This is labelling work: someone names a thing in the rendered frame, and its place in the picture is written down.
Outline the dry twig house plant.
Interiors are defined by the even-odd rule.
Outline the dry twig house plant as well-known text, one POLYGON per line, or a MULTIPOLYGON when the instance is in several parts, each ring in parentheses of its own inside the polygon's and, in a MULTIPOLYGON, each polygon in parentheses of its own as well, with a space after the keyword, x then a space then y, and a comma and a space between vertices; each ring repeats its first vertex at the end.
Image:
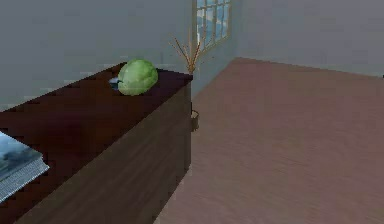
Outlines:
MULTIPOLYGON (((182 44, 176 37, 173 38, 173 42, 169 43, 170 46, 176 51, 177 55, 185 60, 185 67, 189 75, 193 76, 197 67, 200 55, 204 51, 206 41, 206 35, 203 35, 201 40, 197 40, 196 43, 192 42, 192 39, 188 40, 188 44, 182 44)), ((191 131, 195 132, 199 129, 199 117, 200 114, 194 107, 191 107, 191 131)))

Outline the green lettuce head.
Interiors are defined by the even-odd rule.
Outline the green lettuce head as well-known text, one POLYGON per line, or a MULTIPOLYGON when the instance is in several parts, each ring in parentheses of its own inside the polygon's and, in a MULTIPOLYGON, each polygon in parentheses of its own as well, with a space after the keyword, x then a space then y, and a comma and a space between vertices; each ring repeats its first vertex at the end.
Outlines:
POLYGON ((132 59, 118 73, 118 91, 123 95, 137 96, 147 92, 157 81, 158 72, 151 62, 132 59))

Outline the white framed window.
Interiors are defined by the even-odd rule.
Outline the white framed window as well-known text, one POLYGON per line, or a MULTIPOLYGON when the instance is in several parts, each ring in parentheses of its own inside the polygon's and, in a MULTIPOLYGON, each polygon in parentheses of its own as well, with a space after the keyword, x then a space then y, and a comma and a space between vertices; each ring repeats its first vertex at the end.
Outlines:
POLYGON ((194 0, 195 37, 200 51, 208 51, 230 35, 232 0, 194 0))

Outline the dark brown wooden cabinet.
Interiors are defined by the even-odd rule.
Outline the dark brown wooden cabinet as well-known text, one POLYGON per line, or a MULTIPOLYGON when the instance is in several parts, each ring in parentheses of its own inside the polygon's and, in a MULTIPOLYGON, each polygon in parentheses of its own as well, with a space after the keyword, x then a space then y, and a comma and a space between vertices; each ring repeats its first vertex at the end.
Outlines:
POLYGON ((160 70, 145 94, 114 66, 0 112, 0 131, 49 170, 0 204, 0 224, 153 224, 191 164, 191 76, 160 70))

